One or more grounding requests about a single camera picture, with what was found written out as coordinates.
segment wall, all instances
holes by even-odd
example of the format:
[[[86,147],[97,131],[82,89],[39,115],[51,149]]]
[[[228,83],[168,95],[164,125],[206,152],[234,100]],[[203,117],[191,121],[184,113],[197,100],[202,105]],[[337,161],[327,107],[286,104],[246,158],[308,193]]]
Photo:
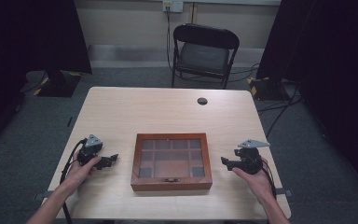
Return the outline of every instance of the wall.
[[[167,15],[161,1],[76,1],[77,13],[88,45],[165,46]],[[192,3],[183,13],[171,13],[171,32],[191,21]],[[197,3],[195,22],[219,26],[236,33],[241,48],[263,49],[278,6]]]
[[[197,2],[184,2],[183,13],[170,13],[171,34],[177,25],[192,21],[226,28],[241,42],[234,66],[252,66],[260,62],[280,1]],[[127,66],[127,61],[152,61],[150,66],[166,65],[168,20],[161,1],[77,0],[76,8],[86,44],[90,46],[89,58],[93,67]]]

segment wooden box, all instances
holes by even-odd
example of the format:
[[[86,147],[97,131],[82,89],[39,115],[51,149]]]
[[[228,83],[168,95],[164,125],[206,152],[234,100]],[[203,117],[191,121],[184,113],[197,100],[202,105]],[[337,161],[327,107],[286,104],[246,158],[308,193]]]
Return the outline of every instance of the wooden box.
[[[138,133],[131,186],[134,191],[210,189],[205,133]]]

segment person's arm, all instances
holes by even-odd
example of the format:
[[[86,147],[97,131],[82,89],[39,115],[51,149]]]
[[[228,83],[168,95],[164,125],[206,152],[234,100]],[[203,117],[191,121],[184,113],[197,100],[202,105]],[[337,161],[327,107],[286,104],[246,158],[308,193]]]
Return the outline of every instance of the person's arm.
[[[94,157],[84,166],[80,166],[76,158],[77,153],[74,156],[74,162],[65,180],[51,193],[42,206],[27,221],[28,224],[53,223],[66,199],[75,193],[77,187],[83,183],[90,172],[92,172],[92,166],[101,160],[101,157]]]
[[[264,169],[268,169],[264,162],[263,166]],[[283,210],[278,205],[278,202],[272,195],[271,185],[267,175],[263,171],[259,171],[255,175],[249,175],[237,167],[233,168],[232,171],[246,181],[258,202],[263,206],[270,224],[290,223]]]

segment wooden table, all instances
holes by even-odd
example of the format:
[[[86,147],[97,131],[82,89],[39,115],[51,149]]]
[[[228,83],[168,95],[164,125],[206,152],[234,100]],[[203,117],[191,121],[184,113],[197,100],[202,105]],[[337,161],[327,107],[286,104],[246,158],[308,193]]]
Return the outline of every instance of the wooden table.
[[[207,105],[199,105],[204,97]],[[233,149],[251,138],[267,141],[248,91],[94,87],[80,111],[49,190],[76,143],[93,133],[103,141],[100,156],[118,153],[114,166],[96,171],[68,199],[72,218],[147,220],[266,219],[246,183],[229,172],[220,157],[238,160]],[[134,192],[131,169],[137,133],[206,133],[213,185],[210,190]],[[268,160],[277,188],[281,188],[268,147]],[[278,195],[283,212],[291,211],[285,195]]]

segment gray carpet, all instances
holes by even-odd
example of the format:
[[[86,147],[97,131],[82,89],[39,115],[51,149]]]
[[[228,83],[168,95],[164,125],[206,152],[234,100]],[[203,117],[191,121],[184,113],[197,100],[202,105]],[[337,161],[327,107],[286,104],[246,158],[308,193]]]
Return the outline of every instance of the gray carpet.
[[[29,73],[30,82],[24,89],[32,87],[42,75]],[[234,74],[230,80],[245,75]],[[215,80],[176,79],[176,87],[220,89],[218,83],[209,81]],[[171,72],[169,68],[98,68],[93,75],[83,76],[72,98],[35,97],[28,91],[21,111],[0,133],[0,223],[24,223],[38,208],[41,202],[34,200],[34,195],[48,188],[88,89],[93,86],[168,88]],[[249,90],[245,79],[229,82],[227,88]],[[288,92],[292,94],[293,89],[289,86]],[[276,102],[255,103],[262,109]],[[266,132],[280,112],[268,110],[260,115]],[[290,220],[305,224],[358,223],[358,176],[323,134],[300,102],[284,111],[268,136],[283,186],[294,194],[288,198]]]

